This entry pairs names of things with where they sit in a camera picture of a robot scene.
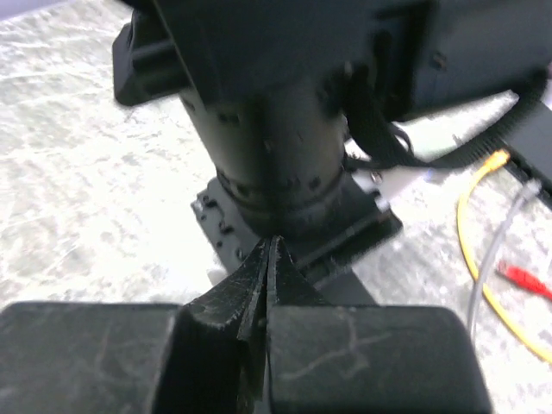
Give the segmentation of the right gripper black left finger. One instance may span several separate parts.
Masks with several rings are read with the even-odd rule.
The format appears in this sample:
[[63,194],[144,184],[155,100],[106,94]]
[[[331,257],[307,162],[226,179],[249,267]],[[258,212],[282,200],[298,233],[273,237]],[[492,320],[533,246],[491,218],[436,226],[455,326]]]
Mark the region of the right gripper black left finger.
[[260,242],[189,304],[20,302],[1,313],[4,413],[250,413],[263,393]]

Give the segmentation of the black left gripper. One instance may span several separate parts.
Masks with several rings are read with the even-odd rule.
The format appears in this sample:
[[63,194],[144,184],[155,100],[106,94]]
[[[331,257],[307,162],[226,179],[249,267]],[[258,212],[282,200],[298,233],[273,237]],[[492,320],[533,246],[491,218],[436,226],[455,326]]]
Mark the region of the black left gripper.
[[[212,179],[198,193],[191,208],[222,266],[230,273],[273,229],[262,217],[248,223],[218,179]],[[322,276],[347,267],[402,228],[402,222],[376,189],[365,191],[351,174],[344,173],[329,202],[292,213],[275,233],[284,237],[301,272]]]

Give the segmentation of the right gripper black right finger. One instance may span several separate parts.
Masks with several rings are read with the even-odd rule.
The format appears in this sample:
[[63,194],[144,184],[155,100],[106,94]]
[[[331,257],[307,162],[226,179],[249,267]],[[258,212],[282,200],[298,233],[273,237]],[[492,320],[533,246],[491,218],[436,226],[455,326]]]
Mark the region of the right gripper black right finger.
[[332,305],[282,239],[267,259],[271,413],[489,413],[461,319],[438,306]]

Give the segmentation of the black network switch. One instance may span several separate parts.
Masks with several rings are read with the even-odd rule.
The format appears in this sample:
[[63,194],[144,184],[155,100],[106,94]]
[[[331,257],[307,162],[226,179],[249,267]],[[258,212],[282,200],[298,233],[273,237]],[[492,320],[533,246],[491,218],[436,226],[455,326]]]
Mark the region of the black network switch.
[[[510,92],[479,102],[462,105],[432,116],[436,130],[445,133],[456,146],[472,140],[479,132],[496,122],[514,106],[516,98]],[[538,178],[543,190],[551,197],[551,99],[540,103],[535,111],[514,128],[499,149],[510,154],[510,170],[521,181]]]
[[301,273],[332,304],[377,304],[347,261],[325,257],[304,267]]

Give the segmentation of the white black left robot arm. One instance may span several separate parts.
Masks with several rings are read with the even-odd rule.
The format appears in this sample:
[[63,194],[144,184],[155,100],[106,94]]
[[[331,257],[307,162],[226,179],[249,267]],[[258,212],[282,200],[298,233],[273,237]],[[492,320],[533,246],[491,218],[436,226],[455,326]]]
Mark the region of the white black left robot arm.
[[[298,267],[392,235],[355,170],[463,168],[540,102],[548,1],[133,1],[116,38],[116,101],[178,96],[216,168],[195,211],[233,271],[281,235]],[[513,91],[458,148],[421,160],[395,122]]]

